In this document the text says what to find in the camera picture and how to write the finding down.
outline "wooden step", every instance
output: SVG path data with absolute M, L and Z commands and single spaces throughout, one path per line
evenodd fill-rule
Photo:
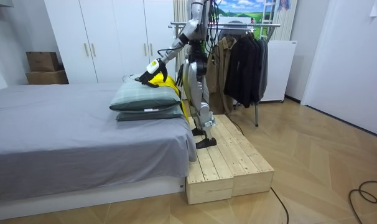
M 186 178 L 188 204 L 270 190 L 274 169 L 225 115 L 215 115 L 217 145 L 197 149 Z M 194 122 L 190 118 L 190 127 Z M 195 142 L 202 137 L 195 136 Z

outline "humanoid robot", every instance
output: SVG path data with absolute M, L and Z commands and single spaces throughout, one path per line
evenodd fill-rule
M 203 50 L 203 43 L 208 39 L 209 11 L 212 1 L 187 1 L 188 22 L 169 49 L 163 49 L 165 54 L 151 62 L 139 78 L 142 84 L 149 85 L 148 81 L 161 72 L 164 75 L 164 81 L 166 81 L 166 64 L 176 58 L 177 54 L 188 44 L 183 69 L 181 73 L 179 72 L 177 83 L 183 83 L 187 95 L 190 114 L 196 126 L 192 130 L 193 135 L 205 135 L 202 141 L 196 143 L 197 149 L 216 145 L 216 139 L 211 135 L 211 128 L 216 125 L 216 122 L 209 107 L 209 91 L 205 80 L 207 55 Z

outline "cardboard box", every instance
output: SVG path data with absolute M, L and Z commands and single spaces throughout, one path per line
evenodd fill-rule
M 32 72 L 55 72 L 59 70 L 55 52 L 26 52 Z
M 30 85 L 68 84 L 65 70 L 57 72 L 29 72 L 26 75 L 28 84 Z

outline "white bed frame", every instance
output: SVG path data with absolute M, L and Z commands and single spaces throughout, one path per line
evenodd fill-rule
M 0 203 L 0 220 L 185 191 L 185 178 L 155 177 L 140 182 Z

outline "pillow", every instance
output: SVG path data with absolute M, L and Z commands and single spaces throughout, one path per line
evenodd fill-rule
M 151 88 L 140 82 L 124 83 L 111 101 L 111 110 L 141 110 L 160 106 L 179 105 L 180 98 L 171 87 Z
M 137 121 L 145 119 L 171 119 L 183 116 L 180 105 L 161 106 L 157 109 L 122 111 L 116 117 L 117 121 Z

